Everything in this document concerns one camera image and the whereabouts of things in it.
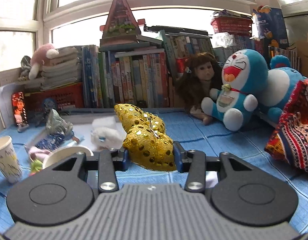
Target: doll with brown hair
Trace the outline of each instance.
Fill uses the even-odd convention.
[[[204,97],[209,97],[210,89],[221,90],[222,68],[210,53],[190,55],[186,61],[185,72],[175,84],[177,94],[184,100],[185,110],[205,125],[213,118],[201,110]]]

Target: white paper cup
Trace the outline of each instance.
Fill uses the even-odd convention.
[[[0,137],[0,171],[9,183],[20,181],[23,175],[10,136]]]
[[[58,163],[60,160],[65,159],[66,157],[71,156],[72,154],[76,152],[84,152],[86,153],[87,156],[92,156],[93,152],[83,146],[83,145],[77,145],[77,146],[72,146],[72,147],[61,147],[58,148],[57,150],[53,151],[51,155],[48,155],[43,162],[43,169]]]

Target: paper bowl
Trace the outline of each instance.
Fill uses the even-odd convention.
[[[84,152],[87,156],[93,156],[93,152],[82,145],[72,146],[72,147],[61,147],[53,151],[51,155],[47,156],[43,162],[43,169],[58,163],[60,160],[63,160],[66,157],[73,155],[76,152]]]

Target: silver screw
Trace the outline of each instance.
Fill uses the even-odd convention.
[[[203,188],[203,184],[200,182],[190,182],[187,186],[190,190],[199,190],[201,188]]]
[[[116,185],[112,182],[104,182],[100,185],[100,188],[102,190],[110,191],[113,190],[116,187]]]
[[[150,191],[153,191],[153,190],[155,190],[156,189],[156,187],[155,186],[153,186],[153,185],[151,185],[150,187],[148,187],[147,188],[148,190],[150,190]]]

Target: triangular dollhouse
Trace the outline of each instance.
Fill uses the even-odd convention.
[[[127,0],[113,0],[105,26],[101,26],[101,46],[137,42],[141,34]]]

